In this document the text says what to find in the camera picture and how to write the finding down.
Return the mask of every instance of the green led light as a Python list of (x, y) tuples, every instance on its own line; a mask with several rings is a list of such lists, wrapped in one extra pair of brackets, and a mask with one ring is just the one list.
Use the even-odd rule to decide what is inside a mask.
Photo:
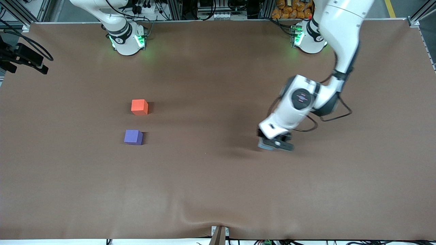
[(295, 37), (295, 45), (300, 45), (301, 41), (304, 37), (304, 31), (301, 31), (296, 37)]
[(112, 43), (112, 47), (113, 47), (113, 48), (116, 48), (116, 47), (115, 47), (115, 43), (113, 43), (113, 39), (112, 39), (111, 36), (109, 36), (109, 39), (110, 39), (110, 42)]
[(293, 29), (293, 30), (301, 31), (301, 28), (303, 28), (303, 27), (302, 26), (291, 26), (291, 29)]
[(135, 35), (135, 39), (136, 39), (136, 42), (138, 43), (138, 45), (140, 47), (144, 47), (145, 41), (144, 41), (144, 37), (143, 36), (136, 36)]

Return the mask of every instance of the black cable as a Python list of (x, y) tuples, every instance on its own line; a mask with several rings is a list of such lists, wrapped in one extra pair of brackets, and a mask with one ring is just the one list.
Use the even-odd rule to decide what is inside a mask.
[(189, 7), (189, 10), (190, 10), (190, 12), (192, 14), (192, 17), (194, 17), (194, 19), (198, 20), (197, 15), (194, 13), (194, 3), (196, 3), (196, 2), (197, 2), (197, 0), (192, 0), (191, 1), (191, 6)]
[[(277, 25), (277, 22), (279, 21), (279, 19), (277, 19), (277, 22), (276, 22), (275, 20), (273, 20), (273, 19), (271, 19), (269, 17), (263, 17), (262, 19), (269, 20), (269, 21), (273, 22), (275, 25)], [(279, 23), (279, 25), (283, 26), (283, 27), (287, 27), (287, 28), (291, 27), (291, 26), (288, 26), (288, 25), (285, 25), (285, 24), (280, 24), (280, 23)]]
[(15, 28), (13, 28), (11, 25), (9, 25), (7, 22), (5, 22), (4, 20), (0, 19), (0, 21), (5, 24), (7, 27), (9, 27), (10, 29), (12, 29), (14, 32), (10, 32), (7, 30), (3, 30), (4, 33), (8, 33), (8, 34), (12, 34), (18, 37), (23, 38), (24, 40), (26, 40), (26, 42), (28, 42), (34, 49), (36, 49), (42, 56), (44, 56), (46, 59), (53, 61), (53, 56), (47, 51), (47, 49), (45, 49), (41, 44), (37, 43), (36, 41), (34, 41), (33, 39), (26, 37), (24, 35), (22, 35), (20, 32), (18, 32)]
[(314, 131), (315, 129), (317, 129), (318, 123), (313, 118), (311, 118), (309, 115), (307, 115), (307, 118), (309, 118), (313, 122), (313, 127), (311, 127), (310, 129), (306, 129), (306, 130), (304, 130), (304, 129), (292, 129), (292, 130), (295, 130), (297, 132), (310, 132), (310, 131)]
[(280, 29), (282, 29), (282, 31), (283, 31), (284, 33), (288, 34), (289, 36), (292, 36), (292, 34), (289, 33), (289, 32), (287, 32), (287, 31), (283, 28), (283, 26), (279, 23), (279, 19), (277, 19), (277, 25), (280, 27)]
[(3, 18), (4, 15), (6, 14), (6, 9), (4, 9), (3, 7), (1, 7), (0, 14), (1, 14), (0, 18)]
[(338, 95), (337, 98), (338, 98), (339, 101), (342, 103), (342, 105), (343, 105), (343, 106), (348, 110), (348, 113), (343, 114), (343, 115), (341, 115), (341, 116), (334, 117), (334, 118), (330, 118), (330, 119), (324, 119), (322, 116), (320, 116), (320, 120), (321, 120), (321, 121), (323, 121), (323, 122), (330, 122), (330, 121), (333, 121), (333, 120), (336, 120), (336, 119), (339, 119), (339, 118), (343, 118), (343, 117), (346, 117), (346, 116), (349, 116), (349, 115), (353, 114), (353, 110), (351, 110), (351, 108), (348, 107), (347, 104), (345, 104), (345, 102), (344, 102), (344, 100), (341, 98), (341, 96)]
[(320, 83), (325, 83), (325, 82), (327, 82), (330, 78), (331, 78), (331, 74), (330, 74), (326, 79), (324, 79), (323, 81), (321, 81)]
[(164, 17), (165, 20), (170, 20), (170, 18), (168, 17), (167, 13), (164, 10), (164, 7), (162, 6), (161, 1), (156, 0), (154, 3), (156, 4), (156, 7), (158, 7), (158, 8), (160, 7), (159, 13), (162, 15), (162, 17)]
[(143, 18), (143, 20), (145, 21), (145, 20), (147, 20), (147, 21), (150, 21), (150, 19), (148, 19), (147, 17), (145, 17), (145, 16), (143, 16), (143, 17), (136, 17), (136, 16), (131, 16), (131, 15), (129, 15), (129, 14), (125, 14), (125, 13), (122, 13), (122, 12), (119, 12), (118, 10), (116, 10), (111, 4), (110, 4), (110, 2), (109, 2), (109, 0), (106, 0), (106, 3), (109, 5), (109, 7), (111, 7), (111, 9), (113, 9), (115, 12), (117, 12), (117, 13), (119, 13), (119, 14), (122, 14), (122, 15), (124, 15), (124, 16), (126, 16), (126, 17), (130, 17), (130, 18), (132, 18), (133, 20), (135, 20), (135, 18)]
[(232, 7), (232, 5), (231, 5), (232, 2), (233, 2), (233, 0), (228, 0), (227, 1), (227, 7), (229, 9), (231, 9), (232, 11), (243, 11), (243, 10), (247, 9), (247, 3), (244, 6), (242, 6), (241, 8), (238, 9), (238, 7), (236, 5), (233, 5), (233, 7)]
[(208, 16), (206, 19), (204, 19), (203, 21), (208, 20), (208, 19), (210, 19), (212, 16), (214, 16), (216, 9), (217, 9), (217, 3), (216, 3), (216, 0), (211, 0), (211, 13), (210, 13), (209, 16)]

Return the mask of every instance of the brown table surface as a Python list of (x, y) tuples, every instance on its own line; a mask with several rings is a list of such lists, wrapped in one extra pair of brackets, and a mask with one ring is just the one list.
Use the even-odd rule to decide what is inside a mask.
[(436, 239), (436, 75), (406, 21), (364, 22), (353, 115), (291, 153), (257, 148), (257, 124), (288, 77), (329, 75), (331, 48), (291, 49), (267, 21), (155, 24), (131, 57), (104, 35), (31, 26), (55, 61), (1, 87), (0, 238)]

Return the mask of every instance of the cable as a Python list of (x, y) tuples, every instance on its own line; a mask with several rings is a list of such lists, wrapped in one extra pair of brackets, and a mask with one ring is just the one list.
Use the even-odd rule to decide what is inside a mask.
[(119, 14), (122, 14), (122, 15), (124, 15), (124, 16), (126, 16), (126, 17), (130, 17), (130, 18), (132, 18), (133, 20), (135, 20), (135, 18), (143, 18), (144, 19), (144, 21), (145, 20), (147, 20), (147, 21), (150, 21), (150, 19), (149, 18), (147, 18), (147, 17), (145, 17), (145, 16), (143, 16), (143, 17), (136, 17), (136, 16), (131, 16), (131, 15), (129, 15), (129, 14), (125, 14), (125, 13), (122, 13), (122, 12), (119, 12), (118, 10), (116, 10), (111, 4), (110, 4), (110, 2), (109, 2), (109, 0), (106, 0), (106, 3), (109, 5), (109, 7), (111, 7), (111, 9), (113, 9), (115, 12), (117, 12), (117, 13), (119, 13)]
[(232, 11), (243, 11), (243, 10), (247, 9), (247, 3), (244, 6), (242, 6), (240, 9), (238, 9), (238, 7), (236, 5), (233, 5), (233, 7), (232, 7), (232, 5), (230, 4), (231, 2), (233, 2), (233, 0), (228, 0), (227, 1), (227, 7), (229, 9), (231, 9)]
[(195, 3), (195, 2), (196, 2), (196, 0), (192, 0), (192, 1), (191, 1), (191, 5), (190, 5), (190, 7), (189, 7), (189, 10), (190, 10), (190, 12), (191, 12), (191, 14), (192, 14), (192, 17), (194, 17), (194, 19), (198, 20), (197, 15), (194, 13), (194, 3)]
[(370, 240), (361, 242), (349, 242), (347, 245), (357, 244), (357, 245), (386, 245), (388, 243), (395, 242), (395, 240)]
[(208, 16), (206, 19), (204, 19), (203, 21), (210, 19), (210, 18), (211, 18), (212, 16), (214, 16), (214, 14), (215, 14), (215, 11), (216, 11), (216, 9), (217, 9), (217, 3), (216, 3), (216, 0), (211, 0), (211, 2), (213, 2), (212, 6), (211, 6), (211, 13), (210, 13), (209, 16)]
[(313, 122), (313, 127), (311, 127), (310, 129), (306, 129), (306, 130), (303, 130), (303, 129), (292, 129), (292, 130), (295, 130), (297, 132), (310, 132), (310, 131), (314, 131), (315, 129), (317, 129), (318, 123), (313, 118), (311, 118), (309, 115), (307, 115), (307, 118), (309, 118)]
[[(277, 23), (279, 22), (279, 19), (277, 19), (277, 22), (276, 22), (275, 20), (273, 20), (273, 19), (271, 19), (269, 17), (263, 17), (262, 19), (269, 20), (269, 21), (273, 22), (275, 25), (277, 25)], [(280, 23), (279, 23), (279, 25), (283, 26), (283, 27), (287, 27), (287, 28), (291, 27), (291, 26), (288, 26), (288, 25), (285, 25), (285, 24), (280, 24)]]
[(0, 14), (1, 14), (0, 18), (3, 18), (4, 15), (6, 14), (6, 9), (4, 9), (3, 7), (1, 7)]
[(351, 110), (351, 108), (349, 106), (347, 106), (347, 104), (345, 104), (344, 100), (341, 98), (341, 95), (338, 95), (337, 98), (342, 103), (342, 105), (348, 110), (348, 113), (343, 114), (341, 116), (334, 117), (334, 118), (330, 118), (330, 119), (324, 119), (322, 116), (319, 116), (319, 118), (322, 122), (330, 122), (330, 121), (333, 121), (333, 120), (336, 120), (339, 118), (343, 118), (343, 117), (346, 117), (346, 116), (353, 114), (353, 110)]
[(162, 15), (162, 17), (164, 17), (166, 20), (170, 20), (170, 18), (168, 17), (167, 13), (164, 10), (164, 7), (162, 6), (162, 3), (160, 2), (160, 0), (156, 0), (154, 3), (156, 4), (156, 7), (158, 9), (159, 9), (159, 6), (157, 5), (157, 3), (159, 3), (159, 5), (160, 5), (159, 13)]
[(0, 19), (0, 21), (5, 24), (7, 27), (9, 27), (10, 29), (12, 29), (14, 32), (10, 32), (7, 30), (3, 30), (4, 33), (8, 33), (8, 34), (12, 34), (15, 36), (19, 36), (21, 38), (23, 38), (24, 40), (26, 40), (26, 42), (28, 42), (34, 49), (36, 49), (42, 56), (44, 56), (46, 59), (53, 61), (53, 56), (47, 51), (47, 49), (45, 49), (41, 44), (37, 43), (36, 41), (34, 41), (33, 39), (26, 37), (24, 35), (22, 35), (20, 32), (18, 32), (15, 28), (13, 28), (11, 25), (9, 25), (7, 22), (5, 22), (4, 20)]
[(292, 36), (291, 33), (287, 32), (285, 29), (283, 29), (283, 26), (279, 23), (279, 19), (277, 19), (277, 25), (280, 27), (280, 29), (282, 29), (282, 31), (286, 34), (288, 34), (289, 36)]
[(154, 22), (156, 22), (156, 20), (154, 20), (153, 23), (151, 24), (150, 31), (147, 33), (147, 37), (151, 35), (151, 31), (153, 30)]

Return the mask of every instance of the yellow floor line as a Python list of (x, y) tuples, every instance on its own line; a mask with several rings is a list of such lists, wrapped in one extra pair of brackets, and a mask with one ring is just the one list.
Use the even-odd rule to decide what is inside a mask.
[(388, 9), (389, 17), (395, 18), (396, 16), (395, 16), (394, 9), (392, 8), (391, 0), (385, 0), (385, 4), (386, 4), (386, 8)]

